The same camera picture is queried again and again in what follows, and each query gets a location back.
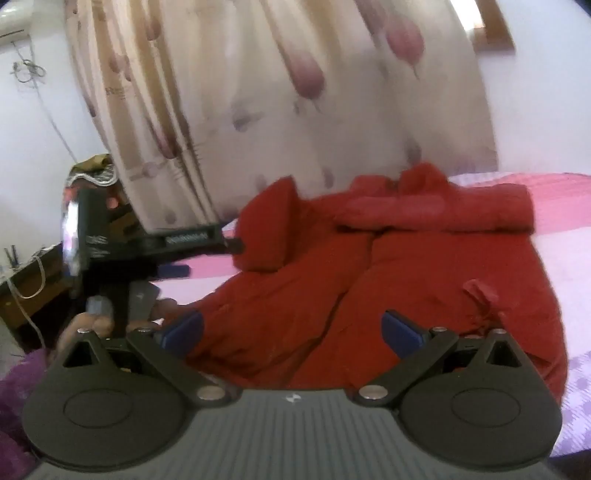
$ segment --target gray gripper base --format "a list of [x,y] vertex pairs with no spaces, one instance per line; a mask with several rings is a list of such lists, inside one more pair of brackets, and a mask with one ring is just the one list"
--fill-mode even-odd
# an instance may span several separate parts
[[560,480],[560,477],[542,463],[511,472],[481,473],[440,462],[415,447],[400,431],[391,413],[357,406],[343,391],[247,390],[235,404],[202,410],[174,445],[142,465],[116,472],[81,473],[43,463],[28,477],[28,480],[74,479]]

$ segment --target red clothing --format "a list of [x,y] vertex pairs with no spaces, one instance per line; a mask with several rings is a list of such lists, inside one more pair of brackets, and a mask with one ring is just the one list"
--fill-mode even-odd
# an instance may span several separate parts
[[238,220],[242,272],[188,306],[206,323],[187,361],[245,387],[359,388],[398,362],[381,338],[395,309],[461,335],[502,326],[559,400],[560,309],[533,224],[525,187],[457,187],[428,164],[314,200],[279,180]]

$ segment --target cable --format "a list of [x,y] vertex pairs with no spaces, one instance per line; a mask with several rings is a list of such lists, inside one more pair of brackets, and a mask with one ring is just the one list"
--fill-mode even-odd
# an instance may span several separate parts
[[2,265],[0,265],[0,275],[2,275],[2,278],[7,283],[8,289],[10,290],[12,298],[14,299],[14,302],[17,304],[18,309],[21,311],[22,316],[25,317],[25,320],[27,321],[27,323],[33,328],[33,330],[35,330],[35,333],[37,334],[37,337],[39,338],[39,342],[41,343],[41,347],[46,348],[45,340],[43,339],[43,334],[41,333],[41,330],[39,329],[39,327],[37,325],[35,325],[35,322],[33,322],[31,317],[25,311],[25,309],[21,305],[21,302],[19,301],[19,298],[21,298],[23,300],[29,300],[33,297],[36,297],[45,288],[46,275],[45,275],[45,268],[43,267],[43,262],[41,262],[41,258],[39,258],[38,255],[34,255],[33,258],[35,260],[37,260],[37,263],[39,264],[39,270],[41,273],[41,286],[39,286],[39,289],[33,295],[29,295],[28,297],[23,296],[21,294],[21,292],[18,290],[18,288],[16,287],[16,285],[12,282],[12,280],[4,274],[4,267]]
[[17,44],[12,42],[12,46],[14,47],[14,50],[17,52],[18,57],[21,59],[21,63],[27,68],[29,75],[30,75],[29,79],[28,80],[21,80],[18,77],[19,64],[17,62],[12,64],[12,74],[15,76],[17,81],[19,81],[20,83],[29,83],[29,82],[33,83],[33,88],[35,89],[35,92],[37,93],[37,97],[39,99],[39,104],[41,105],[41,109],[45,113],[47,119],[49,120],[49,123],[51,123],[51,126],[53,127],[54,131],[56,132],[57,136],[59,137],[61,143],[64,145],[64,148],[67,150],[70,158],[72,159],[73,164],[76,165],[78,163],[78,160],[76,159],[74,152],[72,151],[72,149],[68,145],[68,142],[66,141],[64,136],[61,134],[60,129],[56,125],[53,117],[51,116],[51,112],[47,108],[47,105],[45,104],[45,102],[43,101],[43,97],[41,96],[41,91],[39,90],[39,85],[37,84],[37,79],[43,78],[47,74],[47,71],[43,67],[41,67],[35,63],[35,50],[33,49],[33,41],[31,39],[31,37],[29,37],[28,39],[29,39],[29,50],[31,52],[31,59],[30,60],[26,59],[25,57],[22,56],[21,51],[17,47]]

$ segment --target wall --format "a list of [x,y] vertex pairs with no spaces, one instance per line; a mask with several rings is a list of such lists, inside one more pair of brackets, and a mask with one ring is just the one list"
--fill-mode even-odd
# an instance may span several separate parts
[[574,0],[497,0],[515,54],[483,54],[501,170],[591,174],[591,17]]
[[[40,93],[79,160],[105,152],[79,93],[64,29],[63,0],[35,0],[31,39],[35,62],[47,70]],[[18,46],[30,57],[28,42]],[[22,261],[60,241],[60,201],[73,162],[30,84],[19,84],[12,45],[0,47],[0,262],[17,246]]]

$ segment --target metal screw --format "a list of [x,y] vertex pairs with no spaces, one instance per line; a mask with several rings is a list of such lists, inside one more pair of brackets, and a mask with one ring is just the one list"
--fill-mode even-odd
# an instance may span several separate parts
[[217,385],[208,385],[197,390],[197,396],[204,401],[221,400],[226,396],[226,391]]
[[382,385],[365,385],[359,389],[359,395],[366,400],[381,400],[388,395],[388,390]]

